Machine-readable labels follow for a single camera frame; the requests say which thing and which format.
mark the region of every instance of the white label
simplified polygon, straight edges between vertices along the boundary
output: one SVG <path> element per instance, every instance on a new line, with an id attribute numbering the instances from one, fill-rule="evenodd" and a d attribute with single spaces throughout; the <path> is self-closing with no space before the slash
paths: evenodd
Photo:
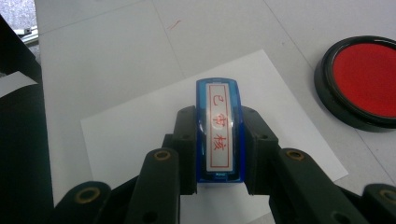
<path id="1" fill-rule="evenodd" d="M 226 83 L 206 84 L 206 170 L 233 170 L 233 119 Z"/>

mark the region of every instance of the black object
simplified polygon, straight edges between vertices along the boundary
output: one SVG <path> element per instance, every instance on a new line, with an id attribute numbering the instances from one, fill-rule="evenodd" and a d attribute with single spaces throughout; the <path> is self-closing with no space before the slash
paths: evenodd
<path id="1" fill-rule="evenodd" d="M 333 115 L 354 128 L 368 132 L 396 129 L 396 118 L 378 116 L 358 108 L 337 88 L 333 76 L 335 58 L 344 49 L 358 44 L 376 44 L 396 49 L 396 41 L 380 36 L 356 36 L 337 42 L 327 50 L 316 67 L 315 87 L 318 96 Z"/>
<path id="2" fill-rule="evenodd" d="M 276 136 L 255 110 L 243 107 L 243 114 L 247 137 L 247 191 L 252 195 L 270 196 L 276 223 L 396 223 L 395 187 L 369 185 L 362 197 L 338 188 L 308 154 L 294 148 L 281 149 Z M 181 192 L 192 194 L 196 189 L 194 175 L 181 177 L 181 167 L 186 165 L 181 161 L 191 161 L 194 155 L 182 152 L 183 148 L 191 150 L 188 148 L 191 138 L 187 136 L 191 134 L 189 127 L 193 122 L 188 119 L 193 118 L 193 107 L 177 113 L 175 130 L 186 132 L 185 147 L 181 143 L 179 151 L 168 147 L 151 151 L 140 176 L 112 190 L 107 203 L 99 198 L 97 202 L 92 201 L 94 208 L 73 203 L 78 196 L 76 192 L 81 191 L 77 186 L 78 189 L 66 194 L 52 214 L 73 217 L 77 213 L 95 217 L 73 222 L 84 224 L 179 223 L 179 195 L 184 194 Z M 178 131 L 175 131 L 177 135 L 184 135 Z M 163 146 L 174 146 L 177 139 L 167 134 Z M 88 182 L 85 188 L 99 188 L 99 185 L 103 183 Z M 55 217 L 51 220 L 59 222 L 50 224 L 66 223 Z"/>
<path id="3" fill-rule="evenodd" d="M 0 98 L 0 223 L 46 223 L 53 200 L 41 67 L 1 16 L 0 71 L 38 82 Z"/>

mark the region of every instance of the round container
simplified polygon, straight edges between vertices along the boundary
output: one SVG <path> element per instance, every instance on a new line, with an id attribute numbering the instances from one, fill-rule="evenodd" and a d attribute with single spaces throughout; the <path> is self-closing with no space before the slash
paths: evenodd
<path id="1" fill-rule="evenodd" d="M 396 129 L 396 42 L 357 36 L 334 44 L 318 63 L 315 87 L 344 123 L 369 132 Z"/>

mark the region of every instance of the white paper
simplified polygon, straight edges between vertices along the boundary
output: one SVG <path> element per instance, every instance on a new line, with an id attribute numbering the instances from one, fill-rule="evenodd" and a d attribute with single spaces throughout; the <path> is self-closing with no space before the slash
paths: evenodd
<path id="1" fill-rule="evenodd" d="M 94 180 L 115 188 L 138 175 L 146 154 L 172 133 L 177 111 L 195 105 L 195 81 L 206 77 L 235 79 L 242 105 L 261 114 L 282 147 L 310 154 L 331 180 L 347 175 L 261 50 L 82 120 Z M 180 221 L 242 224 L 268 212 L 268 198 L 249 196 L 243 184 L 198 188 L 181 197 Z"/>
<path id="2" fill-rule="evenodd" d="M 21 72 L 15 72 L 8 76 L 0 77 L 0 97 L 12 93 L 22 87 L 34 84 L 37 83 Z"/>

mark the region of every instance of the red border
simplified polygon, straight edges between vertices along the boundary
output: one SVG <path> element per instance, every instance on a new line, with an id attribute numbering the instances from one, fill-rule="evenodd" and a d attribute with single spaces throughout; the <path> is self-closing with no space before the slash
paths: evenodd
<path id="1" fill-rule="evenodd" d="M 225 96 L 225 110 L 227 115 L 227 166 L 214 166 L 212 165 L 212 153 L 213 153 L 213 141 L 212 141 L 212 86 L 222 86 L 224 88 L 224 96 Z M 229 129 L 229 112 L 228 112 L 228 96 L 226 91 L 226 85 L 209 85 L 209 98 L 210 98 L 210 168 L 230 168 L 230 129 Z"/>

